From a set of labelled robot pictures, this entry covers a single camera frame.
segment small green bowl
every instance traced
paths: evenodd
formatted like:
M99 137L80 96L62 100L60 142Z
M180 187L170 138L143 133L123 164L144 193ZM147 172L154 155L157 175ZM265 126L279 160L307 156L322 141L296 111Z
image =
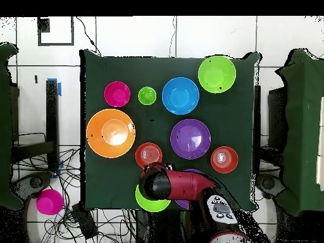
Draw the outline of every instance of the small green bowl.
M159 200L159 201L150 201L143 197L143 195L139 192L139 185L136 186L136 191L135 191L135 198L139 206L146 210L149 211L150 213L158 213L159 211L164 210L166 207L169 206L171 203L170 200Z
M143 105L151 105L156 100L156 92L151 87L143 87L139 91L139 101Z
M225 56L212 56L205 59L198 70L201 86L210 93L222 93L233 86L236 69Z

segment purple bowl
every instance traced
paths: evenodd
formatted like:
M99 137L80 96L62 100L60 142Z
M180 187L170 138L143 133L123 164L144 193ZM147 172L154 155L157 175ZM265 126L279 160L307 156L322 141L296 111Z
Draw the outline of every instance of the purple bowl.
M188 170L184 170L184 171L191 171L191 172L196 172L196 173L202 173L199 170L195 170L193 168L189 168ZM180 207L182 207L183 209L188 209L189 208L189 201L183 200L183 199L178 199L175 201Z
M196 119L178 122L170 136L172 149L185 159L203 156L210 146L210 132L207 126Z

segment blue bowl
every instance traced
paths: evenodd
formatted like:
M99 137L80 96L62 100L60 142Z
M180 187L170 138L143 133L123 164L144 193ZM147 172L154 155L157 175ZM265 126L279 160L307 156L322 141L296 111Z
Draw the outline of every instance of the blue bowl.
M197 85L188 78L176 77L165 84L162 91L162 101L165 108L173 114L190 113L199 100Z

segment orange plate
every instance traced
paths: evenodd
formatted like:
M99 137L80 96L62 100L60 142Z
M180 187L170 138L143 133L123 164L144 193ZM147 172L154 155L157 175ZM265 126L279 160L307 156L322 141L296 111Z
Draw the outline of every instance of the orange plate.
M102 110L88 122L88 144L104 158L122 156L132 147L134 140L135 126L130 117L120 110Z
M141 168L153 162L161 162L162 150L156 144L146 142L137 148L135 160Z

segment red bowl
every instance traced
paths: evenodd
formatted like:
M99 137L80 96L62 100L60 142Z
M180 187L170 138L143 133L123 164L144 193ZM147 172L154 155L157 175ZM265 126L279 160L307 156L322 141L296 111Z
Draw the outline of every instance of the red bowl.
M221 146L211 154L210 162L217 172L229 173L236 168L239 157L233 148Z
M153 162L161 162L162 150L156 144L146 142L137 148L135 160L141 168Z

